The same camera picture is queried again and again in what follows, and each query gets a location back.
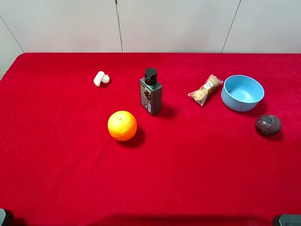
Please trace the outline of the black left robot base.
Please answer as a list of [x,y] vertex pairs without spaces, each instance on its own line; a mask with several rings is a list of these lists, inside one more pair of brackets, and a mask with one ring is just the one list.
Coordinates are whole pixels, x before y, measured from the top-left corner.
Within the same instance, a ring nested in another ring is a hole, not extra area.
[[14,215],[11,211],[0,209],[0,226],[12,226]]

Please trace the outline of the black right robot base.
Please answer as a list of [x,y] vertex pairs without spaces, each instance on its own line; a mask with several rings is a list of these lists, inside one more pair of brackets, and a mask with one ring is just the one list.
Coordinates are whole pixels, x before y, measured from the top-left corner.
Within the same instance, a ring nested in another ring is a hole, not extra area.
[[301,214],[282,214],[273,219],[273,226],[301,226]]

